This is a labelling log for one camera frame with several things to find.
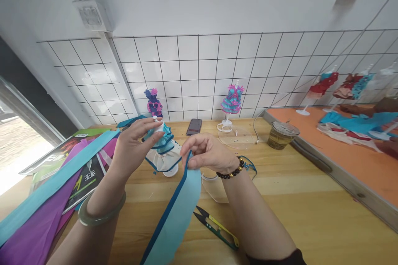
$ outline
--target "orange board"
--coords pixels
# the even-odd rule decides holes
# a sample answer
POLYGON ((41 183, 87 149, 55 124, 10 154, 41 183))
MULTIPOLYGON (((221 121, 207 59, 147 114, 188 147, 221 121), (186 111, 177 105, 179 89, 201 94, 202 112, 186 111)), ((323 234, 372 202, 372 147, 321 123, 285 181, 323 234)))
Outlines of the orange board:
POLYGON ((322 134, 316 127, 326 112, 322 107, 307 108, 307 111, 311 113, 309 116, 298 114, 296 108, 274 108, 268 113, 279 121, 291 119, 290 123, 300 130, 302 139, 398 207, 398 160, 371 148, 345 144, 322 134))

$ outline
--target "white tiled wall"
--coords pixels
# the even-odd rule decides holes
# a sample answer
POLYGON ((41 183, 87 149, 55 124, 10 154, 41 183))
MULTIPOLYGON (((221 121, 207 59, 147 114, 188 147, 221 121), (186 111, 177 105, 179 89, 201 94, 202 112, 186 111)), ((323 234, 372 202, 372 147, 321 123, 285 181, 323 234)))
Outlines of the white tiled wall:
MULTIPOLYGON (((332 92, 349 72, 360 72, 370 64, 374 64, 371 72, 376 72, 398 58, 398 30, 366 31, 345 49, 359 34, 325 31, 113 38, 127 82, 115 81, 107 54, 95 47, 95 39, 50 41, 43 46, 84 109, 98 121, 118 122, 130 116, 128 97, 119 92, 120 84, 129 85, 140 113, 148 113, 143 92, 156 87, 165 119, 182 121, 223 119, 220 103, 228 85, 237 79, 246 90, 241 112, 231 118, 253 117, 271 105, 333 104, 332 92), (319 71, 331 70, 334 65, 339 80, 322 99, 305 99, 319 71)), ((367 92, 359 102, 378 101, 384 88, 367 92)))

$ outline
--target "scissors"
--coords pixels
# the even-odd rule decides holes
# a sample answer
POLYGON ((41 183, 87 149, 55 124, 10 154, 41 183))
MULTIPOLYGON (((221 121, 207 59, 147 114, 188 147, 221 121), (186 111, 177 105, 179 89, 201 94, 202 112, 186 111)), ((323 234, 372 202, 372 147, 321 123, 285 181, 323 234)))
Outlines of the scissors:
POLYGON ((230 231, 228 231, 223 225, 221 225, 214 217, 212 217, 207 211, 203 210, 201 207, 196 206, 196 208, 200 211, 201 214, 194 212, 194 215, 197 217, 197 219, 206 226, 210 231, 212 231, 218 238, 220 238, 222 241, 224 241, 231 249, 234 251, 237 251, 239 248, 239 240, 238 238, 235 237, 230 231), (218 226, 218 229, 214 229, 211 225, 209 225, 206 221, 206 218, 211 220, 213 223, 215 223, 218 226), (221 230, 224 230, 226 233, 230 234, 233 238, 234 243, 230 243, 227 239, 225 239, 221 235, 221 230))

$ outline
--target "yellow handle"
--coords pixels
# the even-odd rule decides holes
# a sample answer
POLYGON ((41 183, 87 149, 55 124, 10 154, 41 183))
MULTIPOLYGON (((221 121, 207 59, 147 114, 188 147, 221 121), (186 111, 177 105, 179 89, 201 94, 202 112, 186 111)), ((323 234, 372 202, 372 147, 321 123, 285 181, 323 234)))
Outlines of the yellow handle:
POLYGON ((219 226, 221 229, 223 229, 225 232, 227 232, 228 234, 230 234, 233 238, 233 241, 235 242, 236 247, 239 247, 239 240, 238 238, 235 237, 234 234, 232 234, 230 231, 228 231, 222 224, 220 224, 214 217, 212 217, 211 215, 209 215, 209 219, 211 221, 213 221, 217 226, 219 226))

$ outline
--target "person's left hand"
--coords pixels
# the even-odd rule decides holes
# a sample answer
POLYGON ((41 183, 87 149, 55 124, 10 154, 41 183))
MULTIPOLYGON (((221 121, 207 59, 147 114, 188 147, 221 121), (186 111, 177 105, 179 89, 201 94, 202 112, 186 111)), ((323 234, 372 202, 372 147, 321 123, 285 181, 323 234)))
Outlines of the person's left hand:
POLYGON ((149 149, 165 134, 164 132, 156 132, 145 142, 141 143, 138 141, 148 130, 160 126, 163 123, 161 119, 161 117, 158 117, 159 122, 155 122, 153 118, 140 119, 123 131, 117 139, 109 171, 112 170, 119 178, 127 181, 131 174, 141 165, 149 149))

